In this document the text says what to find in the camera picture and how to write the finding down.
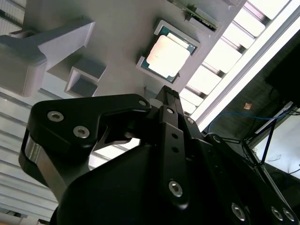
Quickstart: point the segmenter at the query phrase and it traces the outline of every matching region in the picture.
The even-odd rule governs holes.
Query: black cable
[[[291,174],[293,174],[293,173],[296,173],[296,172],[298,172],[298,171],[300,171],[300,169],[298,169],[298,170],[296,170],[296,171],[294,171],[294,172],[289,173],[289,175],[291,175]]]

